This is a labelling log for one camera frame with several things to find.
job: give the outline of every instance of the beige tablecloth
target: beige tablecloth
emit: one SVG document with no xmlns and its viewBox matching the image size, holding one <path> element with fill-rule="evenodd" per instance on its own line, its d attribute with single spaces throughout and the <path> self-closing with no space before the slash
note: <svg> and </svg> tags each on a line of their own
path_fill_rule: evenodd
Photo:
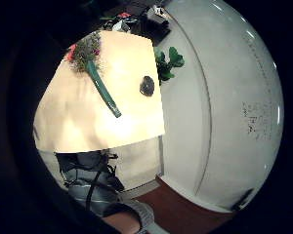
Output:
<svg viewBox="0 0 293 234">
<path fill-rule="evenodd" d="M 62 60 L 34 119 L 38 149 L 85 152 L 117 147 L 164 134 L 161 95 L 151 41 L 102 31 L 101 77 L 122 113 L 115 118 L 86 73 Z M 152 97 L 140 93 L 144 76 L 154 80 Z"/>
</svg>

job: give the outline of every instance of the shoe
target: shoe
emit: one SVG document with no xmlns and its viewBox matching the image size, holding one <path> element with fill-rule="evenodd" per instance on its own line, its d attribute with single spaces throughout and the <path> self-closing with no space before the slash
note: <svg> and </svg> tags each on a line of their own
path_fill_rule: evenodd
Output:
<svg viewBox="0 0 293 234">
<path fill-rule="evenodd" d="M 119 201 L 118 193 L 124 186 L 115 175 L 116 168 L 108 164 L 110 159 L 117 159 L 117 155 L 93 151 L 57 154 L 57 158 L 68 194 L 82 206 L 103 216 L 110 204 Z"/>
</svg>

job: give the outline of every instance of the wooden floor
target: wooden floor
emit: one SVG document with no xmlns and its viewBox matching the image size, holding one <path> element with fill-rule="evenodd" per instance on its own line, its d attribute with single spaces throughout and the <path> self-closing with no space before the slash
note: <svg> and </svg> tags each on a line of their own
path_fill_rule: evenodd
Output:
<svg viewBox="0 0 293 234">
<path fill-rule="evenodd" d="M 208 233 L 232 219 L 234 214 L 205 210 L 188 201 L 159 177 L 160 186 L 136 198 L 154 209 L 155 222 L 171 234 Z"/>
</svg>

